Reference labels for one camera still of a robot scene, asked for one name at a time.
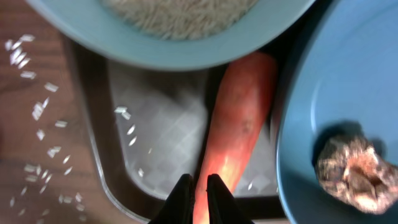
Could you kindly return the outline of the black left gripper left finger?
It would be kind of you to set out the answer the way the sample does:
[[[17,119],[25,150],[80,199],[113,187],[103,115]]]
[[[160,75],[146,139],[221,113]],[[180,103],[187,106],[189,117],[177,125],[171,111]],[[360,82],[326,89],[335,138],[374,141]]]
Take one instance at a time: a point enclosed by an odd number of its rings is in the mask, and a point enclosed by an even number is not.
[[[195,189],[190,174],[183,174],[158,215],[148,224],[192,224]]]

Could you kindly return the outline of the orange carrot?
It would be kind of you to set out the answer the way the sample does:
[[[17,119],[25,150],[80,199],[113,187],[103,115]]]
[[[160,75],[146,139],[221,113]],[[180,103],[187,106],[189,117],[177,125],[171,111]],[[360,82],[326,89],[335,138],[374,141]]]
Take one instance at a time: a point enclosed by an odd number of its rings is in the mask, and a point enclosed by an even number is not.
[[[218,174],[230,192],[235,190],[269,115],[276,80],[276,60],[260,52],[235,60],[226,69],[196,187],[194,224],[210,221],[206,192],[209,175]]]

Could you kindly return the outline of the dark blue plate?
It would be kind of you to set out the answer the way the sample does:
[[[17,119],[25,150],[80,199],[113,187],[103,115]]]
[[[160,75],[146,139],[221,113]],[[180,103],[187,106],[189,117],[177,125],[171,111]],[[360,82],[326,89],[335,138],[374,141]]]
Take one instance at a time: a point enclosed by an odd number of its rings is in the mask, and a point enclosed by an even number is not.
[[[396,223],[396,206],[364,214],[320,187],[314,158],[343,132],[363,133],[397,163],[397,0],[329,5],[292,72],[276,142],[279,197],[292,223]]]

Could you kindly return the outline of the brown mushroom piece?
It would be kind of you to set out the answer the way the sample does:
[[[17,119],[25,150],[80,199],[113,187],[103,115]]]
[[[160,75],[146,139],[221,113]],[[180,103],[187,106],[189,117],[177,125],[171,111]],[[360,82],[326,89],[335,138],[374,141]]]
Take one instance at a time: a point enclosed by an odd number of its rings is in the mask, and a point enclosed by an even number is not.
[[[397,202],[397,166],[360,135],[328,139],[315,163],[322,189],[363,213],[380,215]]]

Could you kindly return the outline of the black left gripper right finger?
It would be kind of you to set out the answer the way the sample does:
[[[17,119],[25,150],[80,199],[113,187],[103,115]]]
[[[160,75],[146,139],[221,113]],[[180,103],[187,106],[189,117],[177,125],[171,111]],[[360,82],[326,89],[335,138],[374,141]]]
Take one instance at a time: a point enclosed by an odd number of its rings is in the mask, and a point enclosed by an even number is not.
[[[208,176],[206,191],[210,224],[254,224],[240,211],[218,174]]]

